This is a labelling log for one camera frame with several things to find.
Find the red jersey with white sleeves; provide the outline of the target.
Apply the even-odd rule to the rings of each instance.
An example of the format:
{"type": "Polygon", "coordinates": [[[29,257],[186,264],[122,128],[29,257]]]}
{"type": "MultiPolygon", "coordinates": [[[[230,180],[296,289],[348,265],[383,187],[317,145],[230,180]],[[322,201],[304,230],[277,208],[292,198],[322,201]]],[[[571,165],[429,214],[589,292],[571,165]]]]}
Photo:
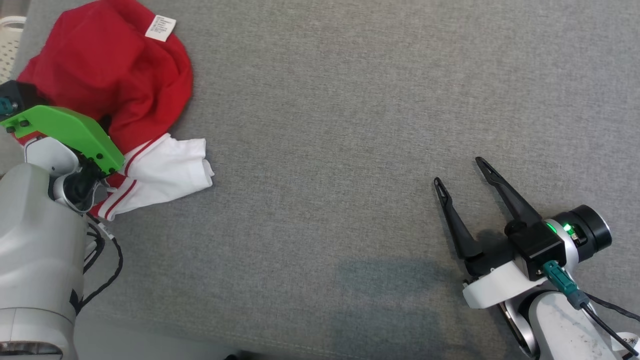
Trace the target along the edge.
{"type": "Polygon", "coordinates": [[[137,0],[96,0],[64,11],[17,77],[51,105],[104,125],[123,154],[106,198],[90,209],[95,217],[112,221],[213,185],[206,140],[169,133],[194,88],[174,27],[137,0]]]}

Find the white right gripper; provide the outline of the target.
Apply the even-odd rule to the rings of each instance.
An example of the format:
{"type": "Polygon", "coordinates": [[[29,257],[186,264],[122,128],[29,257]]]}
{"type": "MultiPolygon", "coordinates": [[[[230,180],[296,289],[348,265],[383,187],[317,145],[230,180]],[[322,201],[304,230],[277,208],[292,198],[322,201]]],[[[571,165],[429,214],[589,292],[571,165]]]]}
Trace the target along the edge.
{"type": "MultiPolygon", "coordinates": [[[[505,231],[521,231],[543,220],[535,208],[484,157],[478,156],[475,161],[487,183],[496,189],[512,216],[512,220],[508,221],[504,228],[505,231]]],[[[514,261],[517,251],[509,241],[493,250],[484,251],[480,242],[473,239],[462,221],[453,205],[450,192],[441,179],[435,177],[433,184],[456,255],[464,262],[471,276],[470,282],[462,290],[462,296],[469,308],[490,308],[547,281],[544,276],[536,273],[530,278],[526,269],[521,270],[518,267],[514,261]]]]}

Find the grey fabric sofa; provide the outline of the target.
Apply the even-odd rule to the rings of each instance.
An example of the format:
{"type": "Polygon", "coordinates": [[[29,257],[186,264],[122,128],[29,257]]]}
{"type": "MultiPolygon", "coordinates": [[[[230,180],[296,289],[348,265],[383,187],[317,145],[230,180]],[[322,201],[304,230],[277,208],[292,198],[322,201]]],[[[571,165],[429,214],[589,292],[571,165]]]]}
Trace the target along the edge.
{"type": "Polygon", "coordinates": [[[209,189],[116,215],[113,285],[82,359],[150,359],[134,332],[275,358],[522,360],[462,296],[433,180],[477,240],[585,204],[612,245],[586,292],[640,315],[640,0],[141,0],[176,20],[209,189]]]}

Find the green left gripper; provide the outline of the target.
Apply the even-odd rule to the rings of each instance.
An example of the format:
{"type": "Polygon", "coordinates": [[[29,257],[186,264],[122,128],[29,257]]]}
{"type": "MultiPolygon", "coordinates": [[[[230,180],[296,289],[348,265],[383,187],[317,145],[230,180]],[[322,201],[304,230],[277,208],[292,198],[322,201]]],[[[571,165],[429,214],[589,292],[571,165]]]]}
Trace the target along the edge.
{"type": "Polygon", "coordinates": [[[17,139],[38,132],[92,159],[103,177],[116,173],[125,163],[123,153],[93,118],[64,107],[35,105],[0,121],[17,139]]]}

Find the white plastic laundry basket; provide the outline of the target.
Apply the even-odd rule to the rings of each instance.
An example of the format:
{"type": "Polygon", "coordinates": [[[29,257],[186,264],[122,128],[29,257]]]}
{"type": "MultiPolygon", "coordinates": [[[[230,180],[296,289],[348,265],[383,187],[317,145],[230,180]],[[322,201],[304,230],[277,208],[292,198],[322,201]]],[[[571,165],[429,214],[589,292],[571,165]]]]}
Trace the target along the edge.
{"type": "Polygon", "coordinates": [[[25,23],[26,16],[0,18],[0,84],[10,79],[25,23]]]}

